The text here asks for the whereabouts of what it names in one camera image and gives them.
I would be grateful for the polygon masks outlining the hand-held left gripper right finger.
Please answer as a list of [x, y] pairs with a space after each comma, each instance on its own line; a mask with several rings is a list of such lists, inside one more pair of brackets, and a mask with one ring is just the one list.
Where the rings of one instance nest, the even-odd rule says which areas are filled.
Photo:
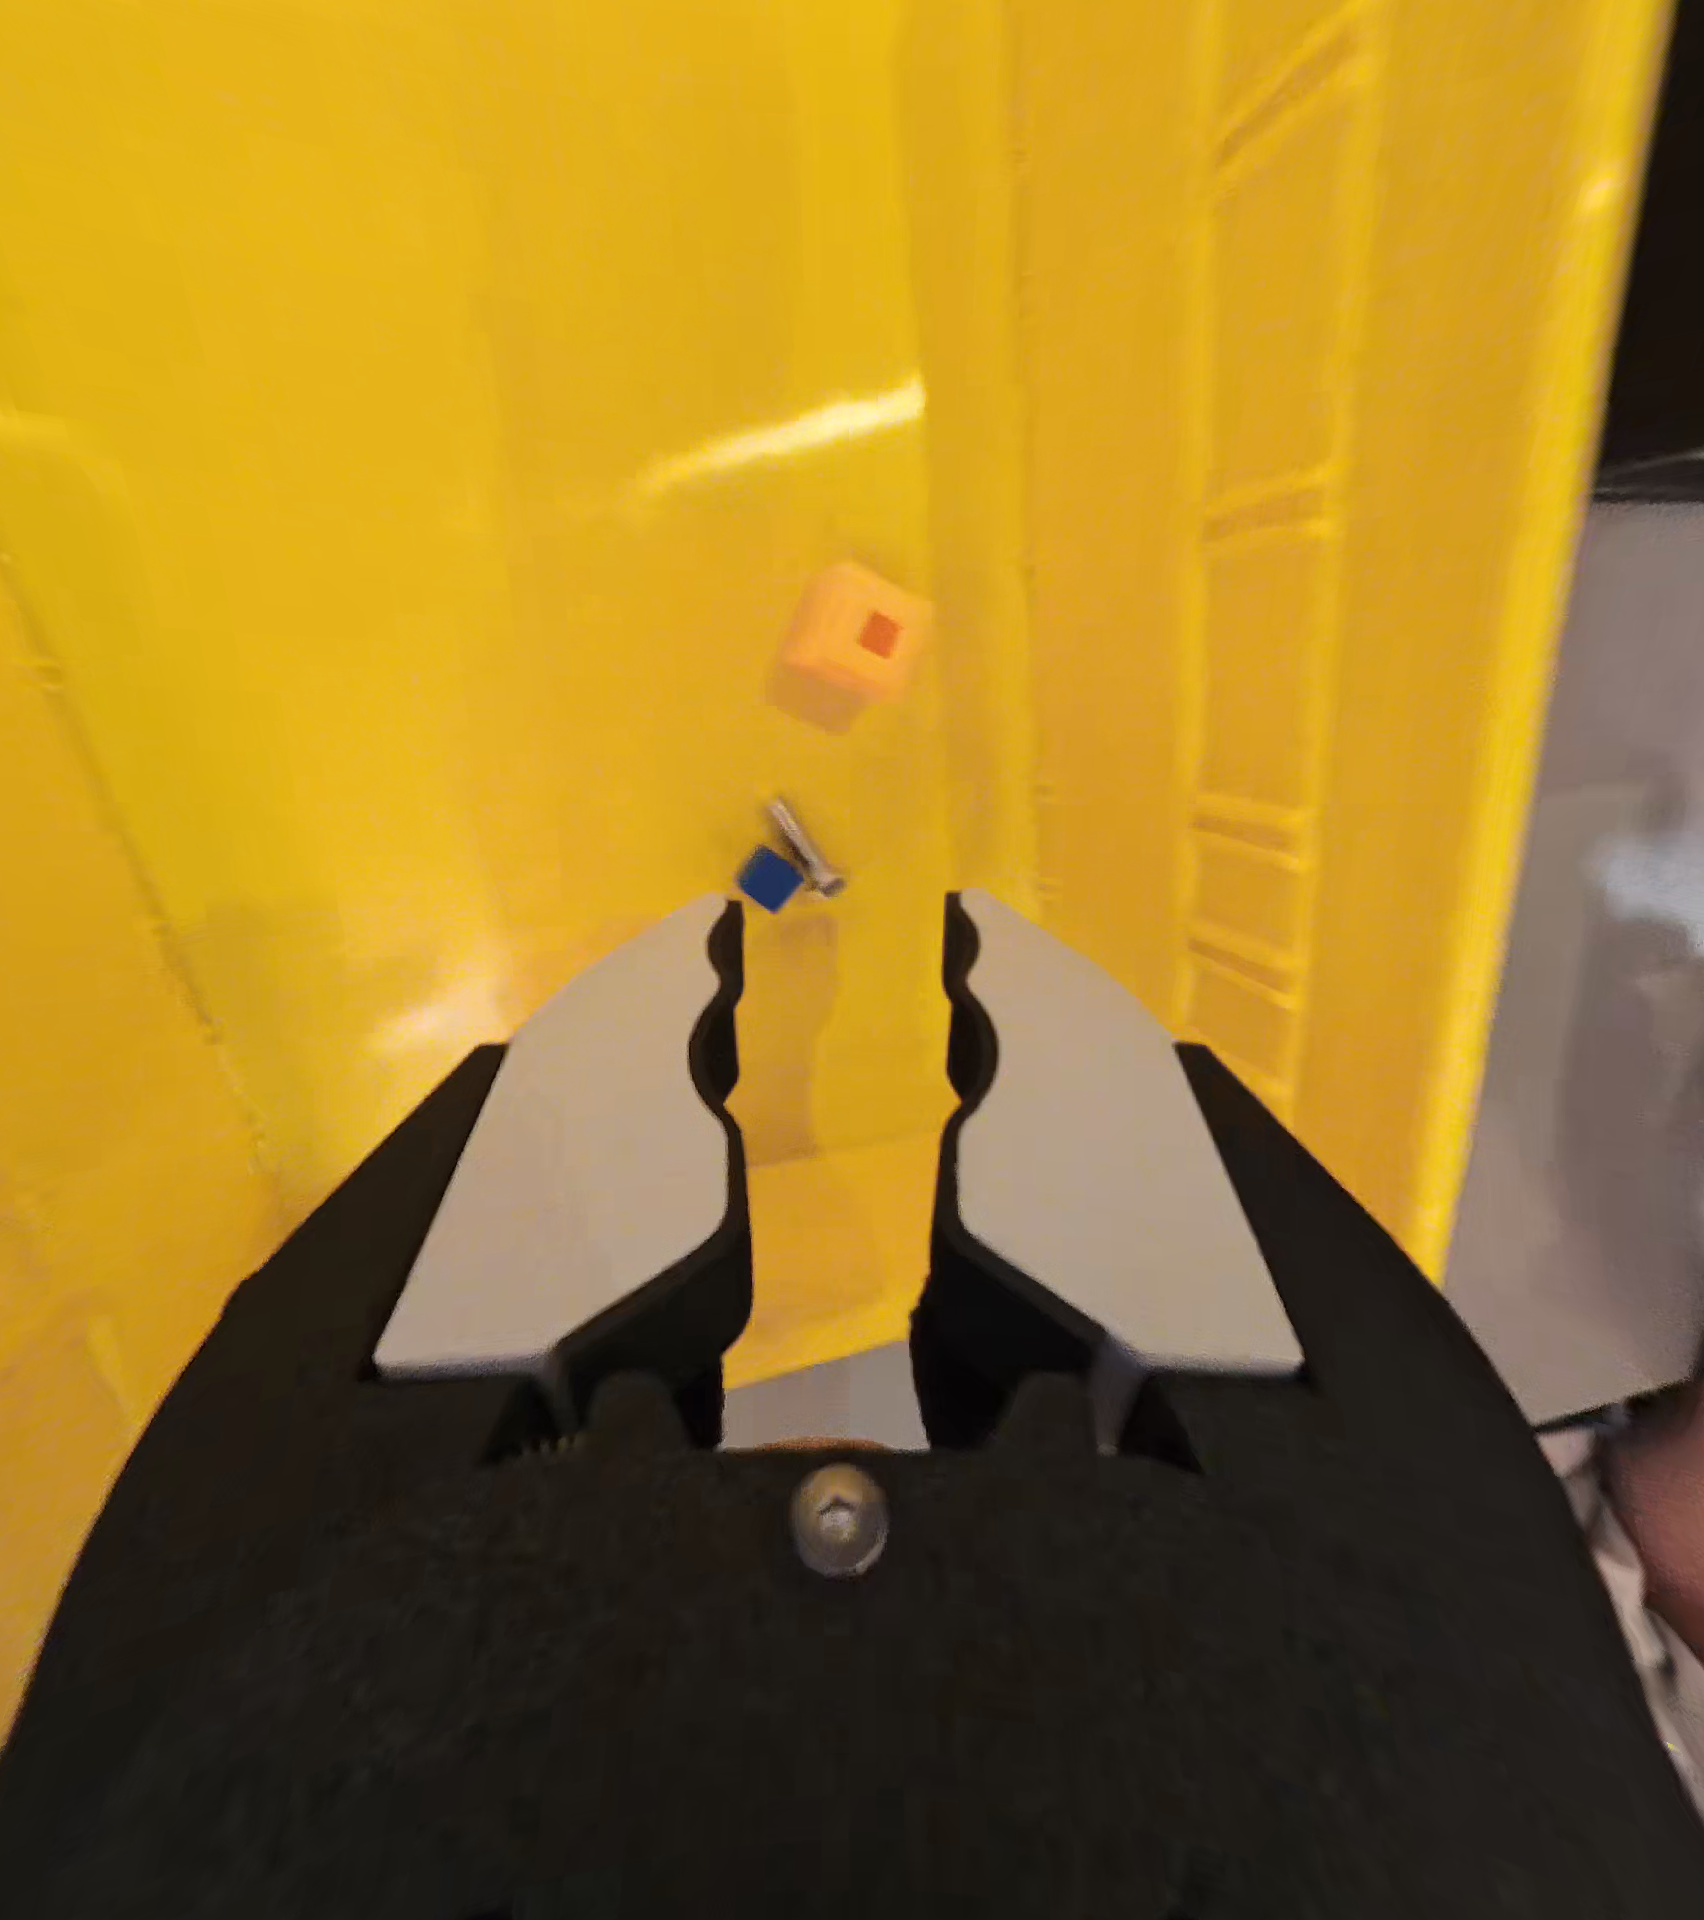
[[1296, 1380], [1303, 1342], [1172, 1033], [982, 888], [944, 900], [957, 1107], [939, 1143], [913, 1390], [929, 1443], [984, 1443], [1029, 1380], [1097, 1443], [1172, 1443], [1156, 1380]]

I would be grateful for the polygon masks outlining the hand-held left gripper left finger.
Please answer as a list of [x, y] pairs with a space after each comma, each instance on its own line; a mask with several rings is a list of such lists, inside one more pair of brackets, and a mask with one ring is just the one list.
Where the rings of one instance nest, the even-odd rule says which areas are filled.
[[752, 1312], [744, 906], [673, 910], [511, 1036], [373, 1351], [388, 1382], [518, 1380], [555, 1434], [648, 1375], [696, 1443]]

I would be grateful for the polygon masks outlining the small metal screw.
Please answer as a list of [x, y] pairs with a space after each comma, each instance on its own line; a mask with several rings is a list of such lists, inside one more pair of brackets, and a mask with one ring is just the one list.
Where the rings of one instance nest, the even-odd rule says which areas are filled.
[[817, 836], [803, 824], [793, 803], [782, 796], [765, 802], [770, 827], [779, 833], [786, 855], [803, 873], [806, 888], [823, 900], [841, 900], [849, 879], [817, 843]]

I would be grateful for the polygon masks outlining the yellow plastic bin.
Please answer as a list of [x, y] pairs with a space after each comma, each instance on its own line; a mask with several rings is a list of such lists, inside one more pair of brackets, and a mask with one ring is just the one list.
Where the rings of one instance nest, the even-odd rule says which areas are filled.
[[737, 1382], [905, 1329], [961, 885], [1444, 1275], [1672, 14], [0, 3], [0, 1739], [230, 1292], [773, 794]]

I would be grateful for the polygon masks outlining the hollow orange cube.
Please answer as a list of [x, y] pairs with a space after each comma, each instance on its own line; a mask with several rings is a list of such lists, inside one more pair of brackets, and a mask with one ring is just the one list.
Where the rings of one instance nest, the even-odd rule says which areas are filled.
[[827, 563], [803, 588], [769, 659], [774, 712], [828, 734], [901, 701], [936, 632], [935, 601], [856, 560]]

